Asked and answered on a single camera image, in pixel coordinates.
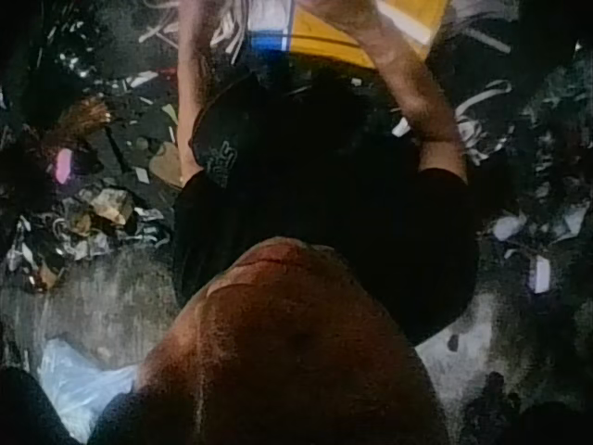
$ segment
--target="white paper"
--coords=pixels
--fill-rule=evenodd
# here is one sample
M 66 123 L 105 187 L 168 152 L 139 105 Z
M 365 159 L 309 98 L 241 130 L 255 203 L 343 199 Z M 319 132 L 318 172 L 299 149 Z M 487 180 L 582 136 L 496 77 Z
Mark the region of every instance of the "white paper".
M 136 170 L 136 177 L 138 181 L 143 184 L 150 184 L 150 179 L 148 178 L 148 172 L 145 169 L 141 169 L 140 167 L 134 167 Z

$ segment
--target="floor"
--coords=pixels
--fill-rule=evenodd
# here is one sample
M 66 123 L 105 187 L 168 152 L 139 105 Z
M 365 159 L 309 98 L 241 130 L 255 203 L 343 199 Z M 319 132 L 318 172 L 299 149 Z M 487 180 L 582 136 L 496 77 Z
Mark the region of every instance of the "floor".
M 519 129 L 519 134 L 522 125 L 526 125 L 527 106 L 539 113 L 542 104 L 551 97 L 568 100 L 569 93 L 574 94 L 575 84 L 584 88 L 589 106 L 593 104 L 590 52 L 582 50 L 576 56 L 571 52 L 568 62 L 573 67 L 561 69 L 547 78 L 552 65 L 567 61 L 566 55 L 550 49 L 544 61 L 541 57 L 534 57 L 529 63 L 524 61 L 525 54 L 532 55 L 532 47 L 526 43 L 529 39 L 523 38 L 524 30 L 518 28 L 516 22 L 508 22 L 517 19 L 517 4 L 502 0 L 457 0 L 455 14 L 451 16 L 459 19 L 453 19 L 453 28 L 473 26 L 513 45 L 511 56 L 456 32 L 456 37 L 448 36 L 449 40 L 444 40 L 429 60 L 456 105 L 482 92 L 492 81 L 505 79 L 512 83 L 511 95 L 502 95 L 471 113 L 473 119 L 484 124 L 488 133 L 482 145 L 478 145 L 480 149 L 492 147 L 492 141 L 498 142 L 511 124 Z M 110 42 L 95 55 L 93 66 L 100 67 L 100 72 L 95 73 L 97 79 L 120 79 L 144 70 L 174 66 L 174 51 L 166 44 L 155 41 L 139 47 L 136 43 L 134 36 L 148 20 L 143 15 L 145 12 L 134 10 L 132 14 L 122 15 L 113 5 L 107 2 L 96 18 L 102 35 Z M 60 52 L 62 49 L 56 49 L 56 54 Z M 30 57 L 21 55 L 20 59 Z M 27 90 L 15 72 L 3 79 L 5 91 Z M 382 94 L 372 77 L 365 77 L 368 74 L 350 74 L 363 79 L 365 86 L 369 85 L 370 97 Z M 563 84 L 569 80 L 572 86 Z M 25 99 L 30 95 L 39 97 L 44 89 L 35 87 L 34 90 L 35 95 L 23 94 Z M 61 100 L 67 101 L 68 97 L 64 93 Z M 139 97 L 148 98 L 154 104 L 148 106 Z M 40 127 L 55 118 L 56 113 L 52 115 L 47 109 L 32 111 L 31 101 L 25 99 L 16 101 L 20 105 L 15 106 L 13 115 L 26 116 L 27 121 L 34 121 Z M 145 168 L 149 154 L 129 146 L 134 145 L 139 136 L 156 141 L 170 138 L 170 118 L 161 107 L 175 103 L 172 82 L 161 75 L 133 95 L 114 93 L 109 100 L 120 116 L 111 128 L 126 162 Z M 582 114 L 575 111 L 574 115 L 561 115 L 560 119 L 567 121 L 566 116 L 572 119 Z M 549 117 L 544 112 L 537 114 L 542 115 Z M 587 128 L 591 128 L 592 115 L 589 112 Z M 15 125 L 24 118 L 11 119 Z M 551 118 L 546 119 L 542 118 L 540 123 L 551 121 Z M 593 395 L 593 302 L 587 280 L 593 267 L 593 259 L 588 254 L 593 241 L 591 216 L 586 216 L 578 237 L 559 244 L 546 244 L 528 234 L 527 229 L 505 242 L 491 235 L 491 224 L 504 211 L 516 213 L 517 208 L 530 209 L 536 215 L 534 221 L 540 225 L 547 222 L 538 219 L 541 208 L 525 198 L 539 185 L 536 184 L 538 176 L 533 181 L 524 179 L 536 177 L 533 167 L 537 159 L 525 163 L 522 157 L 527 151 L 525 147 L 536 137 L 534 133 L 523 139 L 520 136 L 516 134 L 500 153 L 491 153 L 488 160 L 473 168 L 482 222 L 482 259 L 472 307 L 458 322 L 418 348 L 448 415 L 451 435 L 459 443 L 488 443 L 484 437 L 474 441 L 468 438 L 494 434 L 497 427 L 504 426 L 510 414 L 501 413 L 506 413 L 504 407 L 513 404 L 515 394 L 523 408 L 549 400 L 582 407 L 591 403 Z M 123 172 L 104 133 L 97 134 L 90 142 L 97 147 L 106 168 L 72 187 L 80 187 L 99 177 L 116 177 L 120 184 L 141 197 L 147 207 L 163 211 L 170 226 L 170 206 L 175 192 L 158 181 L 138 184 L 133 172 Z M 581 173 L 587 176 L 586 169 Z M 554 205 L 547 202 L 546 206 L 552 207 L 542 208 L 556 211 L 558 206 Z M 179 310 L 170 281 L 169 248 L 130 247 L 103 258 L 71 264 L 61 285 L 45 295 L 28 294 L 14 277 L 0 276 L 0 318 L 14 328 L 16 342 L 21 351 L 27 351 L 31 369 L 38 368 L 44 344 L 52 337 L 66 338 L 105 369 L 140 362 L 162 338 Z M 517 253 L 505 259 L 510 249 L 516 249 Z M 527 257 L 534 251 L 551 260 L 551 291 L 542 295 L 534 295 L 527 285 L 530 269 Z M 503 418 L 489 422 L 494 425 L 494 433 L 489 430 L 478 434 L 468 427 L 475 414 L 468 413 L 467 406 L 485 396 L 488 377 L 495 372 L 503 375 L 504 384 L 498 389 L 496 406 L 489 406 L 485 416 L 490 420 Z

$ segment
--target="hand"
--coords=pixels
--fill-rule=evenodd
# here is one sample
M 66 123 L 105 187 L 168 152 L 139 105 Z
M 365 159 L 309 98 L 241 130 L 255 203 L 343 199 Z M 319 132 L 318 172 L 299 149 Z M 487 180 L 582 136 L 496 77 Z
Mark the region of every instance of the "hand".
M 362 33 L 381 26 L 374 0 L 297 0 L 314 16 L 358 39 Z

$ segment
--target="forearm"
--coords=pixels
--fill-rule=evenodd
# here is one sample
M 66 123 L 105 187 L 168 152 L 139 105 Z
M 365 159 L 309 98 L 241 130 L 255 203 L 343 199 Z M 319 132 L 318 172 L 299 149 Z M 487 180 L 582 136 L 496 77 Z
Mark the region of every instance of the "forearm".
M 202 168 L 197 164 L 190 140 L 199 113 L 208 100 L 210 88 L 210 47 L 208 30 L 204 28 L 203 11 L 199 3 L 180 3 L 179 59 L 179 126 L 177 145 L 185 184 Z
M 359 32 L 355 38 L 423 140 L 421 170 L 444 162 L 448 170 L 465 179 L 463 145 L 454 111 L 405 38 L 391 23 Z

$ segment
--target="white plastic bag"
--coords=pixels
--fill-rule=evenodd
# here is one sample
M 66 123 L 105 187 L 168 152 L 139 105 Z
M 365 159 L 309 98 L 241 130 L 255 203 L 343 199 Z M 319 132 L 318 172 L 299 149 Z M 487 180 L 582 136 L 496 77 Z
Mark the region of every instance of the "white plastic bag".
M 137 369 L 101 371 L 67 342 L 53 339 L 45 345 L 39 378 L 66 429 L 86 443 L 107 405 L 131 391 Z

